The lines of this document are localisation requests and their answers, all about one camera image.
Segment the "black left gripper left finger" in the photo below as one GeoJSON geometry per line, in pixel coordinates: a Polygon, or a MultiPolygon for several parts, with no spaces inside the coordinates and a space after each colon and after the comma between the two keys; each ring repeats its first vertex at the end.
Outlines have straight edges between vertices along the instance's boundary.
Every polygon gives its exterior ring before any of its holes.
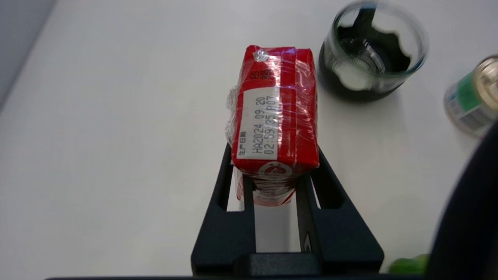
{"type": "Polygon", "coordinates": [[[256,253],[254,183],[243,177],[244,210],[227,210],[233,165],[226,145],[213,194],[191,253],[194,275],[240,275],[245,261],[256,253]]]}

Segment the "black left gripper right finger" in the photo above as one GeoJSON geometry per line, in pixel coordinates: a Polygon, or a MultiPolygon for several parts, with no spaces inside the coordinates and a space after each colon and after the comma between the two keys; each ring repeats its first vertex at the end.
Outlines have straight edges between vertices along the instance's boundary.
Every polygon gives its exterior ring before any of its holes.
{"type": "Polygon", "coordinates": [[[380,271],[384,251],[322,151],[295,194],[301,250],[317,256],[322,273],[380,271]]]}

